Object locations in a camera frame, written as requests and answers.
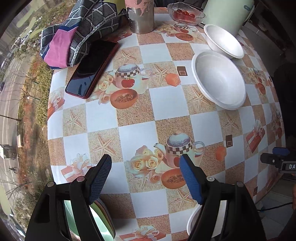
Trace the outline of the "green pastel plate stack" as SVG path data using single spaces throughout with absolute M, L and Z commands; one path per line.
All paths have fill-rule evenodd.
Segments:
M 74 220 L 74 214 L 70 200 L 64 201 L 67 223 L 70 230 L 72 240 L 81 240 L 79 237 L 78 229 Z M 105 204 L 98 199 L 90 205 L 91 214 L 95 220 L 95 223 L 102 234 L 103 240 L 114 240 L 115 228 L 112 223 L 109 212 L 106 209 Z

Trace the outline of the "white foam bowl bottom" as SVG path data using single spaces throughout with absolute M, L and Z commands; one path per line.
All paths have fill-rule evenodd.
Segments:
M 221 200 L 216 224 L 215 224 L 214 231 L 212 234 L 212 238 L 220 235 L 222 232 L 222 227 L 224 224 L 224 218 L 225 218 L 225 213 L 226 213 L 226 206 L 227 206 L 227 201 Z M 197 203 L 193 209 L 193 213 L 189 217 L 189 220 L 187 222 L 187 234 L 188 235 L 191 234 L 191 231 L 193 230 L 194 225 L 197 223 L 198 218 L 201 216 L 201 208 L 202 208 L 202 206 Z

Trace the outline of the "pink steel tumbler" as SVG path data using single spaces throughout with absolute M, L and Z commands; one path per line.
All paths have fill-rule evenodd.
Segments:
M 125 0 L 125 6 L 132 32 L 147 34 L 154 30 L 154 1 Z

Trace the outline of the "black pink patterned cloth bag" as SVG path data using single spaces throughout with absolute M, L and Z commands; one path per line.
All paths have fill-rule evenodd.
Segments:
M 41 33 L 40 55 L 51 69 L 77 65 L 91 43 L 121 27 L 127 18 L 124 1 L 77 1 L 69 17 Z

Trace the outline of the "dark red smartphone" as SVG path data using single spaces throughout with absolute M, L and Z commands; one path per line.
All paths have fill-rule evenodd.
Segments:
M 118 48 L 118 42 L 103 40 L 93 42 L 88 55 L 78 64 L 70 78 L 65 92 L 81 99 L 87 99 Z

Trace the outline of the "glass bowl with cherry tomatoes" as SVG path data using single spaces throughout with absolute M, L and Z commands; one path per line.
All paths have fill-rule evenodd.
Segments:
M 206 17 L 202 9 L 184 2 L 168 4 L 167 9 L 174 21 L 186 25 L 199 25 Z

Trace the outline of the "white foam bowl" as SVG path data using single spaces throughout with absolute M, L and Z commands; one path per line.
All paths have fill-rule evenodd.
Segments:
M 244 57 L 244 51 L 239 41 L 223 28 L 207 24 L 204 25 L 204 33 L 206 42 L 213 51 L 223 54 L 229 59 Z
M 229 58 L 205 50 L 193 56 L 191 68 L 199 90 L 208 100 L 226 110 L 237 110 L 243 106 L 245 82 Z
M 222 227 L 224 224 L 224 218 L 225 218 L 225 213 L 226 213 L 226 206 L 227 206 L 227 201 L 221 200 L 216 224 L 215 224 L 214 231 L 212 234 L 212 238 L 220 235 L 222 232 Z M 193 230 L 194 225 L 197 223 L 198 218 L 201 216 L 201 208 L 202 208 L 202 206 L 197 203 L 193 209 L 193 213 L 189 217 L 189 220 L 187 222 L 187 234 L 188 235 L 191 234 L 191 231 Z

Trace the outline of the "patterned checkered tablecloth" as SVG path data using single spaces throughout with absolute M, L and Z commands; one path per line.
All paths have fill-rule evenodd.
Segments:
M 48 104 L 48 146 L 56 183 L 83 175 L 104 154 L 112 158 L 101 200 L 116 240 L 185 240 L 196 202 L 179 184 L 167 141 L 194 142 L 194 160 L 220 182 L 243 182 L 254 202 L 278 180 L 260 155 L 285 145 L 280 103 L 271 77 L 244 32 L 235 60 L 246 100 L 234 111 L 203 96 L 191 59 L 209 49 L 200 27 L 174 22 L 165 9 L 145 35 L 122 28 L 120 48 L 88 99 L 65 92 L 74 68 L 55 71 Z

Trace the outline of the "pale green cylindrical container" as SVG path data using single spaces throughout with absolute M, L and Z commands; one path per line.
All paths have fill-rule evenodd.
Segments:
M 253 9 L 253 0 L 209 0 L 202 23 L 219 26 L 236 37 Z

